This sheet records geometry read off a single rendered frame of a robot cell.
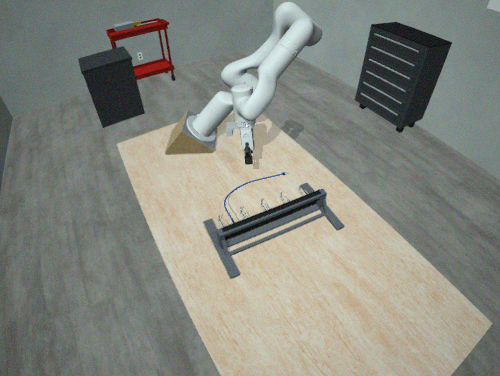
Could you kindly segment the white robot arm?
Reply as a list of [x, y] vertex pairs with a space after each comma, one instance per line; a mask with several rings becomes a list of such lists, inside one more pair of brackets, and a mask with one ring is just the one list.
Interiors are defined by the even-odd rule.
[[[221, 78], [231, 88], [231, 93], [218, 92], [200, 116], [197, 115], [198, 118], [194, 115], [188, 117], [186, 124], [189, 131], [203, 142], [213, 142], [216, 138], [214, 130], [233, 110], [235, 122], [227, 122], [227, 137], [233, 136], [234, 129], [253, 126], [255, 119], [272, 101], [281, 74], [305, 46], [313, 46], [320, 41], [322, 29], [313, 21], [313, 31], [311, 20], [295, 3], [282, 3], [275, 11], [273, 32], [266, 42], [252, 55], [223, 69]], [[249, 69], [258, 69], [259, 79]]]

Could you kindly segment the black patch panel rack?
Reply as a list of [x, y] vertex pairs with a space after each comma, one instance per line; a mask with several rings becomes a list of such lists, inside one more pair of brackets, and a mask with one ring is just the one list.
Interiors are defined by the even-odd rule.
[[[267, 205], [265, 205], [268, 209], [267, 211], [264, 211], [262, 213], [254, 215], [254, 216], [251, 216], [249, 218], [247, 217], [247, 215], [245, 215], [246, 219], [245, 219], [245, 217], [243, 217], [244, 220], [238, 221], [236, 223], [233, 221], [233, 224], [231, 224], [231, 225], [228, 225], [228, 226], [224, 225], [224, 227], [223, 227], [223, 225], [221, 225], [222, 228], [220, 228], [220, 229], [216, 228], [212, 219], [208, 219], [206, 221], [203, 221], [203, 223], [206, 227], [206, 230], [207, 230], [207, 232], [208, 232], [208, 234], [209, 234], [209, 236], [210, 236], [210, 238], [211, 238], [211, 240], [212, 240], [212, 242], [213, 242], [213, 244], [218, 252], [218, 255], [219, 255], [230, 279], [235, 278], [235, 277], [240, 275], [240, 272], [239, 272], [238, 268], [236, 267], [236, 265], [231, 257], [234, 254], [242, 252], [246, 249], [254, 247], [254, 246], [261, 244], [263, 242], [266, 242], [270, 239], [273, 239], [277, 236], [280, 236], [284, 233], [287, 233], [291, 230], [294, 230], [300, 226], [303, 226], [303, 225], [305, 225], [309, 222], [312, 222], [318, 218], [321, 218], [323, 216], [325, 216], [329, 220], [329, 222], [334, 226], [334, 228], [336, 230], [340, 230], [344, 227], [344, 224], [338, 219], [338, 217], [327, 206], [327, 203], [326, 203], [327, 192], [324, 189], [314, 191], [308, 183], [305, 183], [302, 185], [300, 184], [299, 188], [300, 187], [303, 190], [304, 189], [306, 190], [304, 192], [307, 195], [304, 196], [304, 194], [300, 191], [300, 193], [303, 195], [300, 198], [289, 201], [288, 198], [285, 197], [288, 200], [287, 203], [285, 203], [285, 201], [283, 201], [285, 204], [274, 207], [272, 209], [269, 209], [267, 207]], [[270, 230], [273, 230], [273, 229], [280, 227], [284, 224], [287, 224], [287, 223], [292, 222], [296, 219], [299, 219], [303, 216], [306, 216], [310, 213], [313, 213], [317, 210], [320, 210], [322, 213], [320, 213], [314, 217], [311, 217], [307, 220], [304, 220], [300, 223], [297, 223], [293, 226], [290, 226], [286, 229], [283, 229], [279, 232], [276, 232], [272, 235], [264, 237], [260, 240], [252, 242], [248, 245], [245, 245], [243, 247], [240, 247], [240, 248], [235, 249], [235, 250], [230, 251], [230, 252], [228, 251], [228, 247], [231, 247], [233, 245], [236, 245], [238, 243], [241, 243], [243, 241], [246, 241], [248, 239], [256, 237], [256, 236], [263, 234], [265, 232], [268, 232]], [[218, 233], [218, 237], [217, 237], [217, 233]], [[220, 236], [220, 239], [219, 239], [219, 236]]]

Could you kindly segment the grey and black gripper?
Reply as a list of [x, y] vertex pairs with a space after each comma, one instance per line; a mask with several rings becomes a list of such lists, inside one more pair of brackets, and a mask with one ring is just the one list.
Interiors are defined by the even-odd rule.
[[[253, 164], [251, 153], [254, 150], [254, 136], [253, 136], [253, 127], [239, 128], [241, 134], [241, 142], [243, 151], [245, 151], [245, 164]], [[244, 135], [245, 134], [245, 135]], [[246, 147], [245, 147], [246, 146]]]

